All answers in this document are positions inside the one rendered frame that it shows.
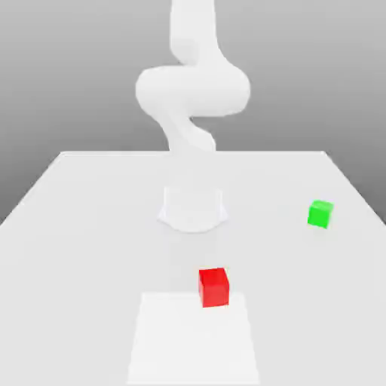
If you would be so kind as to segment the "small red cube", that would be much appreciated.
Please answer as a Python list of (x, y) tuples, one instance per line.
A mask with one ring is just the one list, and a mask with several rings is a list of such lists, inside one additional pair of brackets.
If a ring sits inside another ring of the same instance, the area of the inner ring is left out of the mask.
[(200, 269), (198, 290), (204, 308), (228, 305), (230, 286), (225, 269)]

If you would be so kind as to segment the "small green cube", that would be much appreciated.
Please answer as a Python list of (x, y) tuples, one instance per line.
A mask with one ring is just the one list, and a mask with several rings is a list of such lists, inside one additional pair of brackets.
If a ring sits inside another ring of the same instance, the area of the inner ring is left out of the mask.
[(308, 209), (308, 224), (327, 229), (333, 209), (331, 202), (314, 200)]

